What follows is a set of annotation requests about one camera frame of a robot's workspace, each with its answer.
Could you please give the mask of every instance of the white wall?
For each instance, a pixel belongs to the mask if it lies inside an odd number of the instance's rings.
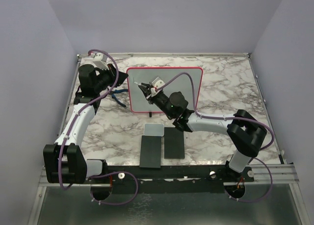
[[[49,0],[77,53],[252,52],[281,0]]]
[[[314,224],[314,3],[283,0],[253,55],[277,141]]]
[[[76,54],[48,0],[0,0],[0,223],[27,223]]]

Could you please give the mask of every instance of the marble surface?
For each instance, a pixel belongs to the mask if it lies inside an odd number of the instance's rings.
[[[204,74],[198,101],[199,111],[232,114],[238,109],[245,109],[257,120],[268,124],[249,61],[245,57],[126,57],[116,58],[116,62],[121,71],[128,67],[146,66],[202,67]],[[125,82],[118,89],[127,87]],[[127,107],[119,106],[110,96],[102,100],[87,128],[81,150],[86,159],[106,159],[109,165],[139,165],[144,124],[163,123],[172,126],[172,121],[163,114],[154,114],[152,118],[148,114],[133,114],[128,93],[116,96]],[[73,98],[69,113],[72,112]],[[185,159],[164,159],[162,146],[162,165],[224,164],[236,150],[229,136],[222,134],[185,132],[184,140]],[[269,141],[270,134],[266,136],[264,145]],[[280,163],[274,144],[261,151],[258,158],[268,164]]]

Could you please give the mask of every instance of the metal frame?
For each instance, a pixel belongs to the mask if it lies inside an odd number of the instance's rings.
[[[252,62],[250,59],[250,55],[247,53],[112,53],[111,55],[113,55],[114,57],[196,57],[196,56],[201,56],[201,57],[214,57],[214,56],[220,56],[220,57],[246,57],[249,60],[250,66],[251,66],[251,70],[254,74],[254,79],[256,82],[256,85],[258,87],[258,91],[260,94],[261,99],[263,100],[263,107],[265,109],[266,112],[266,117],[267,120],[269,122],[270,127],[272,128],[272,124],[267,112],[267,108],[266,108],[266,101],[263,98],[262,95],[262,91],[261,91],[261,87],[258,81],[258,76],[255,74],[253,67],[252,67]],[[75,82],[76,82],[76,78],[77,78],[77,74],[78,74],[78,67],[79,67],[79,63],[80,63],[80,59],[82,57],[86,57],[86,54],[78,54],[78,63],[77,63],[77,67],[76,67],[76,71],[75,71],[75,75],[72,81],[72,85],[71,85],[71,90],[69,93],[69,97],[68,97],[68,104],[66,106],[64,115],[63,115],[63,119],[62,119],[62,123],[60,126],[60,131],[59,134],[62,132],[64,124],[65,124],[65,120],[67,117],[67,113],[69,110],[69,105],[70,105],[70,101],[71,101],[71,97],[72,97],[72,93],[74,91],[74,86],[75,86]],[[276,140],[275,140],[275,146],[277,151],[279,152],[279,154],[281,154],[282,156],[284,155],[283,152],[280,150]],[[287,161],[284,159],[284,163],[285,164],[278,164],[278,165],[268,165],[268,167],[271,170],[272,176],[273,176],[273,183],[278,183],[278,184],[289,184],[290,185],[290,189],[291,189],[291,193],[298,211],[298,214],[300,216],[301,222],[303,225],[311,225],[308,213],[306,211],[304,202],[303,202],[303,198],[300,192],[300,188],[298,185],[299,179],[297,177],[295,168],[293,164],[286,164]],[[252,171],[254,173],[254,182],[246,182],[246,184],[269,184],[270,179],[269,179],[269,174],[267,169],[264,167],[264,165],[250,165],[250,167],[252,168]],[[44,201],[44,197],[45,197],[45,192],[46,192],[46,188],[47,187],[56,187],[59,186],[59,184],[50,184],[47,182],[47,178],[46,178],[46,171],[45,168],[43,168],[41,176],[40,176],[40,180],[39,180],[39,184],[38,184],[38,189],[37,189],[37,193],[36,193],[36,198],[34,200],[34,204],[32,207],[32,211],[28,220],[28,225],[36,225],[38,223],[38,219],[40,216],[40,211],[41,211],[41,207]],[[109,184],[74,184],[73,186],[77,187],[108,187]]]
[[[248,165],[248,167],[252,168],[252,171],[254,173],[254,181],[248,182],[246,181],[246,185],[259,185],[259,184],[269,184],[270,183],[270,177],[267,169],[264,165]],[[274,184],[297,184],[299,182],[298,175],[296,173],[296,170],[294,168],[293,164],[288,165],[268,165],[271,175],[273,177],[273,183]],[[184,178],[184,180],[192,180],[194,178]],[[235,185],[234,182],[225,182],[224,185]],[[102,187],[109,187],[109,184],[90,184],[89,182],[85,184],[73,184],[72,187],[86,187],[86,186],[102,186]],[[42,173],[40,175],[40,181],[39,181],[40,187],[59,187],[58,183],[48,183],[47,177],[46,177],[46,170],[45,167],[43,167]]]

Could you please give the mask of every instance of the white board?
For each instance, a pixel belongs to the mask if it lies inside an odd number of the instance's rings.
[[[127,69],[131,111],[134,113],[161,112],[156,105],[148,103],[138,83],[149,83],[159,76],[165,83],[181,72],[191,75],[194,82],[196,103],[202,83],[203,69],[200,67],[130,67]],[[189,78],[182,75],[163,89],[165,95],[180,91],[188,101],[187,108],[193,110],[192,87]]]

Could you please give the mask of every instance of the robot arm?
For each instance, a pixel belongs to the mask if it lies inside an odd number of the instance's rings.
[[[238,110],[235,114],[210,115],[221,117],[220,120],[202,118],[193,110],[187,108],[188,102],[181,92],[172,93],[167,97],[162,90],[156,91],[164,85],[164,81],[157,77],[149,84],[138,84],[147,101],[155,104],[163,111],[168,119],[174,119],[173,125],[180,131],[208,131],[229,135],[237,151],[232,156],[227,167],[236,173],[242,173],[252,157],[256,157],[267,134],[266,129],[248,121],[226,120],[227,117],[242,117],[255,120],[245,110]]]
[[[65,129],[52,145],[44,147],[44,161],[47,173],[47,180],[50,183],[59,182],[58,179],[58,159],[60,147],[66,138],[63,155],[67,160],[61,162],[62,179],[64,183],[84,183],[85,179],[100,175],[106,163],[104,160],[89,159],[85,161],[80,146],[83,141],[89,123],[94,118],[100,106],[101,100],[86,107],[80,114],[79,110],[90,101],[100,97],[100,92],[108,86],[112,86],[116,79],[116,69],[111,64],[106,64],[107,57],[102,53],[91,54],[88,58],[83,58],[78,68],[78,78],[80,82],[80,92],[74,98],[73,113]],[[116,87],[120,86],[128,77],[126,73],[119,72]]]

